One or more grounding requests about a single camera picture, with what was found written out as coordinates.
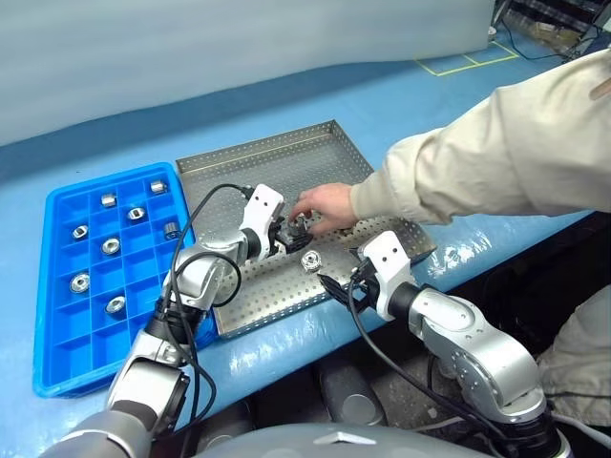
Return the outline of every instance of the white curtain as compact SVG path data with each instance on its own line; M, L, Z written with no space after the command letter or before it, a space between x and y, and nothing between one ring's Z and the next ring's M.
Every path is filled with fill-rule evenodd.
M493 0L0 0L0 145L333 64L482 49Z

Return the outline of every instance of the metal bearing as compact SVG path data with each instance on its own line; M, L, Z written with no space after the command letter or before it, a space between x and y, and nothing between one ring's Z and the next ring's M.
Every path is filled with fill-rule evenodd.
M70 290L73 293L84 293L89 289L89 274L83 272L77 274L70 280Z
M151 181L151 192L153 194L163 194L167 191L167 189L167 185L160 179Z
M113 255L121 248L121 242L117 237L110 237L102 243L102 253L105 255Z
M81 224L80 226L76 227L73 230L73 239L75 240L83 239L87 237L88 233L89 233L89 227L87 227L87 224Z
M116 196L112 193L105 194L102 196L102 207L111 208L116 205Z
M143 219L144 215L146 215L146 211L142 207L136 207L127 213L127 219L129 221L138 221Z
M104 310L109 315L114 315L125 308L125 296L116 296L108 301Z
M166 240L173 240L180 237L180 229L179 226L173 222L166 222L163 224L163 236Z
M321 261L321 255L318 251L310 250L305 253L302 257L302 266L306 270L306 272L316 272L323 265Z

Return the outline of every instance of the human hand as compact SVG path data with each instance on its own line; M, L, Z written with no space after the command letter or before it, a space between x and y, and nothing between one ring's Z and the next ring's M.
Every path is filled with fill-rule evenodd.
M348 229L358 221L350 201L351 189L348 184L330 183L303 191L288 220L294 220L301 213L311 218L312 211L316 211L323 220L309 228L310 234L320 236L334 229Z

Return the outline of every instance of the black cable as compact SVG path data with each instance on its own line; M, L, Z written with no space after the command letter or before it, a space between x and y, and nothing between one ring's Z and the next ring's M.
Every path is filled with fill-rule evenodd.
M456 439L454 439L452 442L454 442L455 444L461 445L463 442L474 437L478 432L479 431L475 431L475 430L465 432L461 434L460 436L458 436Z
M460 418L463 418L464 420L466 420L467 422L471 423L472 425L475 425L476 427L478 427L480 429L484 429L484 430L487 430L487 431L493 433L494 437L497 438L499 441L501 441L501 442L507 442L508 441L507 436L498 427L493 425L490 422L490 420L488 420L486 417L481 415L479 412L470 410L466 406L461 406L461 405L455 403L454 401L446 398L445 396L442 396L442 395L436 393L435 391L432 391L432 390L428 389L419 380L417 380L415 377L413 377L410 373L408 373L405 370L403 370L403 368L401 366L399 366L391 358L389 358L386 355L386 353L384 353L373 342L373 340L369 336L367 330L363 327L363 324L361 323L361 320L360 320L360 318L358 316L358 313L356 311L356 307L354 305L354 298L352 296L352 290L353 289L354 289L354 279L351 279L350 283L348 284L348 308L350 310L350 314L352 315L352 319L354 320L354 323L356 324L356 327L359 330L359 333L361 334L361 337L363 338L365 343L369 346L369 348L371 348L371 350L373 350L373 352L384 363L386 363L386 365L388 367L390 367L392 370L394 370L399 376L401 376L401 378L406 380L410 385L412 385L416 389L422 391L428 397L430 397L431 399L436 401L440 406L445 407L447 410L449 410L452 413L456 414Z
M437 357L432 353L429 353L429 360L427 361L427 388L432 391L432 365L434 364Z
M240 272L240 267L231 259L229 259L227 256L219 254L219 253L213 253L213 252L206 252L206 253L198 253L194 256L189 257L185 262L182 263L182 265L179 267L179 269L176 269L176 262L178 259L178 255L179 255L179 251L180 248L184 242L184 238L186 237L187 232L189 231L190 228L192 228L193 226L193 221L195 220L195 218L199 215L201 209L206 205L206 203L208 202L208 200L220 189L222 188L233 188L236 189L238 191L240 191L241 193L243 193L244 195L247 195L247 193L251 192L251 188L244 188L235 184L231 184L231 183L224 183L224 184L220 184L218 186L215 186L212 190L210 190L210 192L208 192L208 194L203 198L203 200L200 202L200 204L196 207L196 209L193 211L193 213L191 214L191 216L189 217L187 223L185 224L185 227L182 229L182 231L180 232L180 236L177 240L177 245L176 248L174 250L174 254L172 257L172 264L170 266L170 286L167 288L166 290L166 294L163 297L163 309L164 310L168 310L168 304L170 301L170 297L171 297L171 293L172 291L175 292L175 298L176 298L176 305L177 305L177 310L179 312L180 315L180 322L184 328L184 332L186 334L187 337L187 344L189 346L189 353L187 353L187 351L184 350L184 348L182 348L182 346L178 343L178 340L176 339L176 337L174 336L172 329L170 328L168 323L165 323L165 328L166 328L166 332L168 334L170 343L172 344L172 346L174 346L178 352L180 353L180 356L187 362L189 363L191 366L193 366L194 371L196 372L196 380L195 380L195 385L194 385L194 399L193 399L193 404L191 406L191 415L190 415L190 420L187 423L187 425L185 425L184 427L181 427L180 429L174 431L174 433L171 435L171 437L176 437L178 434L182 433L183 431L187 430L187 435L185 437L185 441L183 443L183 447L182 447L182 451L180 456L183 456L184 453L186 453L187 450L187 444L190 440L190 436L191 436L191 427L193 425L195 425L196 423L198 423L201 419L203 419L203 417L205 417L205 415L210 411L210 409L212 408L212 405L214 404L215 400L216 400L216 396L217 396L217 387L216 384L214 382L214 379L210 376L210 374L208 374L208 372L201 367L200 363L199 363L199 359L198 359L198 353L197 353L197 349L196 349L196 345L195 345L195 339L193 336L193 332L191 331L191 327L188 323L188 321L186 320L186 316L184 314L184 310L183 310L183 306L182 306L182 300L180 298L180 294L178 293L179 291L179 287L178 287L178 276L184 271L184 269L193 261L204 258L204 257L214 257L217 259L222 259L227 261L229 264L231 264L232 268L235 270L236 275L238 277L238 281L237 281L237 285L236 288L234 289L233 293L223 302L219 303L219 304L213 304L216 306L223 306L228 304L229 302L231 302L236 295L238 294L238 291L240 290L240 287L242 285L242 273ZM198 404L200 401L200 377L202 377L210 386L210 398L208 400L208 403L206 404L206 406L203 408L203 410L200 412L200 414L197 414L197 408L198 408Z
M573 45L572 47L570 47L567 50L567 53L565 54L558 54L558 53L554 53L554 54L548 54L548 55L541 55L541 56L537 56L537 57L530 57L526 54L524 54L524 52L520 51L517 46L516 43L514 42L514 36L512 35L512 31L509 29L509 27L507 27L507 24L505 24L505 20L501 19L500 23L503 25L503 27L505 28L505 30L507 31L507 33L509 34L509 41L512 45L512 48L514 49L515 52L517 52L519 55L521 55L522 57L524 57L526 60L539 60L539 59L547 59L548 57L562 57L564 59L571 59L571 58L575 58L575 55L573 54L573 51L578 47L581 46L585 43L591 42L596 40L597 38L600 37L600 27L598 27L595 24L591 24L592 27L594 27L596 29L596 36L593 36L591 38L586 38L585 40L580 40L579 42L577 42L575 45Z
M540 55L540 56L537 56L537 57L530 57L530 56L526 55L524 52L520 51L517 48L516 43L514 42L514 36L512 35L512 31L509 29L509 27L507 27L507 24L505 24L505 19L501 19L500 23L503 25L503 27L505 28L505 30L509 34L509 41L512 44L512 48L514 49L514 51L517 52L522 57L524 57L526 60L547 59L549 57L565 57L564 55L558 54L558 53L547 54L547 55Z
M237 276L236 287L234 288L234 291L229 296L229 298L227 300L223 301L221 304L225 304L225 303L230 302L233 298L236 297L236 295L238 294L238 291L240 290L240 287L242 286L242 272L240 271L240 267L231 258L227 257L226 255L223 255L221 253L214 253L214 252L196 253L196 254L190 256L189 258L187 258L180 265L179 269L176 270L177 277L180 276L184 272L184 270L189 266L189 264L191 264L192 262L194 262L196 260L200 260L202 258L216 258L216 259L224 260L227 263L229 263L231 265L231 267L234 269L234 271L236 272L236 276ZM166 289L165 296L163 297L163 301L165 303L169 303L170 295L171 295L172 291L173 291L173 288L168 287ZM195 381L195 383L196 383L196 386L195 386L196 391L194 391L194 401L193 401L193 404L192 404L191 419L190 419L190 421L189 421L189 423L187 425L185 425L184 427L182 427L181 429L176 431L173 435L177 435L180 432L185 431L186 429L190 428L191 426L195 425L200 420L202 420L203 417L212 408L212 405L214 404L214 401L215 401L215 398L216 398L216 393L217 393L217 389L216 389L216 385L214 383L214 380L205 371L205 369L203 369L203 367L201 367L200 364L199 364L198 353L197 353L197 349L195 347L195 340L194 340L194 337L193 337L193 333L191 332L191 327L189 326L189 323L186 320L186 317L184 315L183 308L182 308L183 307L182 301L180 300L178 294L175 294L175 297L177 298L176 304L177 304L177 309L179 310L180 320L181 320L182 326L184 327L185 334L187 336L187 341L188 341L188 344L189 344L189 349L190 349L191 355L192 355L192 358L191 358L192 361L190 361L189 364L191 366L193 366L194 370L198 374L198 377L196 378L196 381ZM172 333L171 329L169 330L169 333L171 335L171 338L173 338L174 341L176 342L176 344L178 344L178 342L176 340L176 337ZM180 348L180 350L182 350L180 352L181 356L184 356L184 354L186 352L184 352L184 349L180 345L179 345L179 348ZM211 395L210 395L210 399L208 400L208 403L203 408L203 410L200 412L200 414L195 416L194 415L194 411L197 409L197 406L198 406L198 403L199 403L199 400L200 400L200 396L199 396L200 393L198 391L198 388L199 388L199 376L203 377L206 380L206 382L208 382L208 384L210 385Z

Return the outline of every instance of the blue plastic tray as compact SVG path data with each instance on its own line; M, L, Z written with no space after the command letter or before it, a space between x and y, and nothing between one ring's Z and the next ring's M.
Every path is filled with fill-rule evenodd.
M167 185L154 195L150 182ZM101 196L116 195L116 206L104 208ZM127 219L131 208L146 215ZM163 225L182 228L187 209L179 181L169 163L158 163L57 189L47 197L38 283L34 338L33 389L43 397L80 396L108 384L120 369L137 332L155 308L170 268L176 241L163 235ZM74 240L75 227L87 224L85 239ZM102 242L118 237L112 256ZM190 232L185 245L194 243ZM89 290L73 293L71 279L90 275ZM109 299L126 298L118 317L105 311ZM200 326L198 344L217 337L212 316Z

